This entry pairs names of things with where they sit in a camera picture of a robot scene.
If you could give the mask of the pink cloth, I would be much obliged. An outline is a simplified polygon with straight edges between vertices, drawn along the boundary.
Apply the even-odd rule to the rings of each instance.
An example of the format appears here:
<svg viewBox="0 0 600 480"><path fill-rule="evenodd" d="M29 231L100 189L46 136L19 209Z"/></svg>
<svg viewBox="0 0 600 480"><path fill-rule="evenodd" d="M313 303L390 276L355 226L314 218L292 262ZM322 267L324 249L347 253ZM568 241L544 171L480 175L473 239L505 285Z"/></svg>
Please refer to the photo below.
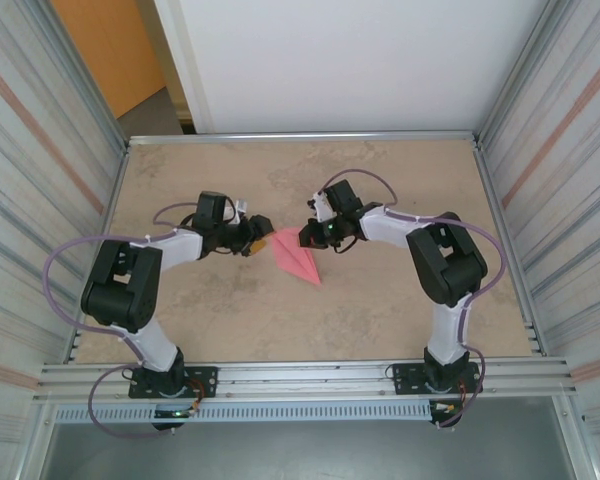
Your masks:
<svg viewBox="0 0 600 480"><path fill-rule="evenodd" d="M287 273L313 285L321 279L312 253L300 246L298 227L284 228L271 236L271 246L277 266Z"/></svg>

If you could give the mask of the grey metal sheet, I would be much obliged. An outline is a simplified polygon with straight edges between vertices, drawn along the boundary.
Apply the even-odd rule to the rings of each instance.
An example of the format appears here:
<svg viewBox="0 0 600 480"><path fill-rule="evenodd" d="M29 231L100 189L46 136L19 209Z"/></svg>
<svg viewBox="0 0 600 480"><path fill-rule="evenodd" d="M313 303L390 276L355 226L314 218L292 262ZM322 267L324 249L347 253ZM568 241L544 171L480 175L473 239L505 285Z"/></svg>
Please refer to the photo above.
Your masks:
<svg viewBox="0 0 600 480"><path fill-rule="evenodd" d="M575 480L550 400L484 399L453 429L424 421L187 425L137 438L55 428L42 480Z"/></svg>

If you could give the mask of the orange door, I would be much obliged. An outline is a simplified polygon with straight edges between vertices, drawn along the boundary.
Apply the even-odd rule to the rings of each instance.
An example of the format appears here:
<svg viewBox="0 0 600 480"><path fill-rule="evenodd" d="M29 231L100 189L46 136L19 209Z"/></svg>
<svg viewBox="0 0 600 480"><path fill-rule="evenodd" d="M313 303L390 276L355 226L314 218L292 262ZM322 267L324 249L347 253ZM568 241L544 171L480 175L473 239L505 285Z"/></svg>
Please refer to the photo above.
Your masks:
<svg viewBox="0 0 600 480"><path fill-rule="evenodd" d="M51 0L116 118L165 87L136 0Z"/></svg>

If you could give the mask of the aluminium table edge rail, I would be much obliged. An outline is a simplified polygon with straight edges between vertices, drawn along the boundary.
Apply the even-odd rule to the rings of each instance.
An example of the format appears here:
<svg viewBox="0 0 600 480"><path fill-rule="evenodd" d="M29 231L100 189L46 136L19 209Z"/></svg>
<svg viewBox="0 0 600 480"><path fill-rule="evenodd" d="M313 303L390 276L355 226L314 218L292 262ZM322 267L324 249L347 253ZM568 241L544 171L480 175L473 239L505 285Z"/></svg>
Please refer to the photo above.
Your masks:
<svg viewBox="0 0 600 480"><path fill-rule="evenodd" d="M487 197L487 202L491 210L491 215L501 240L501 244L504 248L508 263L509 276L511 277L516 298L521 310L523 323L525 329L529 330L532 334L529 340L532 355L546 357L548 353L544 345L543 333L538 328L537 311L524 277L522 265L519 261L514 246L513 237L507 225L504 207L502 206L502 203L497 195L495 184L486 162L486 154L484 153L481 144L477 140L473 140L472 150L480 179Z"/></svg>
<svg viewBox="0 0 600 480"><path fill-rule="evenodd" d="M116 205L118 202L118 198L120 195L120 190L122 188L122 184L124 181L124 176L126 173L126 169L129 162L129 157L131 154L131 145L130 143L126 144L126 150L122 160L120 162L115 181L112 187L111 195L109 198L109 202L107 204L106 210L104 212L104 216L101 222L100 234L108 234L111 229L111 224L113 221L114 212L116 209ZM66 359L64 361L65 364L74 364L76 362L77 352L80 346L80 342L82 339L84 331L82 329L74 328L74 332L72 334L70 344L67 347Z"/></svg>
<svg viewBox="0 0 600 480"><path fill-rule="evenodd" d="M341 141L473 141L474 138L475 135L473 132L463 130L235 133L132 136L129 140L129 146L169 144L312 143Z"/></svg>

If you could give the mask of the wide aluminium mounting rail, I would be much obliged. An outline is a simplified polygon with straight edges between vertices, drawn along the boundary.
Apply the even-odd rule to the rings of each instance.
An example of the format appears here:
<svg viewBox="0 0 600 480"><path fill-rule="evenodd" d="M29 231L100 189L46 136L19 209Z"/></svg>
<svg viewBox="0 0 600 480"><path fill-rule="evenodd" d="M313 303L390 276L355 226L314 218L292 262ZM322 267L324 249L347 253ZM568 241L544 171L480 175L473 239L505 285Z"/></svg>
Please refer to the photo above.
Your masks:
<svg viewBox="0 0 600 480"><path fill-rule="evenodd" d="M206 388L215 402L372 400L394 397L392 360L334 362L218 363ZM37 403L84 402L111 364L50 365L42 370ZM480 398L572 396L576 386L558 357L504 357L486 360Z"/></svg>

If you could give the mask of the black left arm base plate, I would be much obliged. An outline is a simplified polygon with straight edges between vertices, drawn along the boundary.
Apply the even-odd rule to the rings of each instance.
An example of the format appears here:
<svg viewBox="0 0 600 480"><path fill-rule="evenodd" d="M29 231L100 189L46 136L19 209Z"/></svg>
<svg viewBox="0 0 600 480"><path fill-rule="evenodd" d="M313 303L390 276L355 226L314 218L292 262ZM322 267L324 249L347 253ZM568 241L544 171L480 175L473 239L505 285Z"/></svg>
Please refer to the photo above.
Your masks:
<svg viewBox="0 0 600 480"><path fill-rule="evenodd" d="M219 370L193 366L155 372L145 368L132 371L128 396L132 399L214 398Z"/></svg>

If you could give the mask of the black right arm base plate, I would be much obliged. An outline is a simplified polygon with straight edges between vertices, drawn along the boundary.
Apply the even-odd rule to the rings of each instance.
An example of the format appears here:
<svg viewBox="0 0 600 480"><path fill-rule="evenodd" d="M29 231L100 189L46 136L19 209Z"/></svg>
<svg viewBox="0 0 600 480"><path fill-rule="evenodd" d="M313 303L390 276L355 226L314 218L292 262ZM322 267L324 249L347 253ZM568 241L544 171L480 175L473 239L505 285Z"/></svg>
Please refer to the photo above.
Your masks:
<svg viewBox="0 0 600 480"><path fill-rule="evenodd" d="M434 384L433 374L425 363L394 363L389 375L396 395L459 394L461 386L467 393L481 393L483 387L479 385L479 378L480 369L475 362L470 362L454 380L444 381L441 385Z"/></svg>

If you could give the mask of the white door frame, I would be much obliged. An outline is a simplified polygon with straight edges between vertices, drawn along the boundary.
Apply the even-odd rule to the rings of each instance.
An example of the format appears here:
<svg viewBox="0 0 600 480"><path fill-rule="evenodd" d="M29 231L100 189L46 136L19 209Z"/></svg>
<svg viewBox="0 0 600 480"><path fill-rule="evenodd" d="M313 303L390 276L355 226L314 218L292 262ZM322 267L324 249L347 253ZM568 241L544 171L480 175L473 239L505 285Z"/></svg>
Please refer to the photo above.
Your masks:
<svg viewBox="0 0 600 480"><path fill-rule="evenodd" d="M167 89L182 126L197 134L216 132L202 82L193 40L187 27L184 0L153 0L170 60Z"/></svg>

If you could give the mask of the aluminium frame post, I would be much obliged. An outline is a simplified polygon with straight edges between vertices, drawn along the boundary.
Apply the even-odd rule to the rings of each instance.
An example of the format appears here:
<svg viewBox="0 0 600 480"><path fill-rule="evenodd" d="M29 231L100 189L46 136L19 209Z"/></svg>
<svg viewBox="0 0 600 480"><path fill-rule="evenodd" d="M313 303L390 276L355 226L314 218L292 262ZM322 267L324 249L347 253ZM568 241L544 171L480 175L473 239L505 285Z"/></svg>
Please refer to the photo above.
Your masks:
<svg viewBox="0 0 600 480"><path fill-rule="evenodd" d="M61 70L77 88L78 94L108 142L123 154L129 143L119 122L111 112L69 32L50 0L24 0L44 38L59 56Z"/></svg>
<svg viewBox="0 0 600 480"><path fill-rule="evenodd" d="M546 0L489 114L474 132L475 145L485 150L505 120L534 65L546 50L554 31L575 0Z"/></svg>

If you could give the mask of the corrugated enclosure side panel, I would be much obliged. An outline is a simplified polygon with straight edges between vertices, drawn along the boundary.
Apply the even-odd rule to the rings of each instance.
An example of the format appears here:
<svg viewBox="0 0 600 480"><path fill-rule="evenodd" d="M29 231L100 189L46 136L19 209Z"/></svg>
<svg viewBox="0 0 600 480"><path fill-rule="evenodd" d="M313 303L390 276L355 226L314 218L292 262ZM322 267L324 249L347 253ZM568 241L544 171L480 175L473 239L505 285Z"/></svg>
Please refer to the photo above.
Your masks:
<svg viewBox="0 0 600 480"><path fill-rule="evenodd" d="M483 150L543 333L600 454L600 0L575 0Z"/></svg>
<svg viewBox="0 0 600 480"><path fill-rule="evenodd" d="M68 313L124 154L105 138L24 0L0 0L0 449L21 440L42 367L61 361Z"/></svg>

